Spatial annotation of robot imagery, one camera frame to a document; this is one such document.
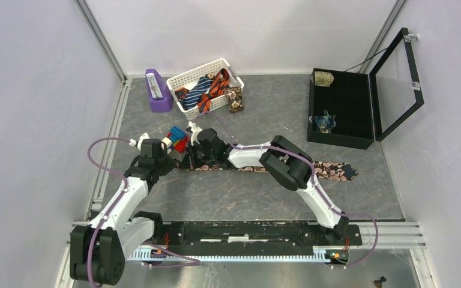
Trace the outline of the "black pink floral tie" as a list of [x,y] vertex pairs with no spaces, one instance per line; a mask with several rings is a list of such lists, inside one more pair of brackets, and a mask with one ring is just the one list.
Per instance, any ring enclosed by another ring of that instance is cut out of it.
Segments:
[[[351,182],[358,176],[358,172],[348,163],[313,161],[315,175],[317,178],[329,179],[340,182]],[[183,171],[216,171],[229,170],[252,173],[267,173],[266,168],[262,166],[244,166],[236,168],[231,164],[218,164],[218,162],[201,162],[193,163],[190,160],[176,160],[176,168]]]

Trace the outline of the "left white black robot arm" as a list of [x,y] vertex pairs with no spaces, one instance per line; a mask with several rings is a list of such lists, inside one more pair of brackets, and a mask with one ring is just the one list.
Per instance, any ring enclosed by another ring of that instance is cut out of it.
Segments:
[[160,214],[133,211],[177,161],[168,155],[165,143],[146,133],[129,144],[139,155],[122,174],[118,191],[95,218],[76,225],[70,234],[70,277],[92,287],[115,285],[138,246],[145,241],[158,244],[164,238]]

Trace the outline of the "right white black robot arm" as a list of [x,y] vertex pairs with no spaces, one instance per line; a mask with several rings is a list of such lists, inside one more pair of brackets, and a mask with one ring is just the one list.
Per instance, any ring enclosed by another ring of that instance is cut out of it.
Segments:
[[240,170],[269,173],[282,187],[297,192],[316,216],[324,240],[341,243],[349,218],[316,178],[312,159],[283,136],[258,145],[224,143],[212,128],[188,128],[190,143],[181,163],[187,170]]

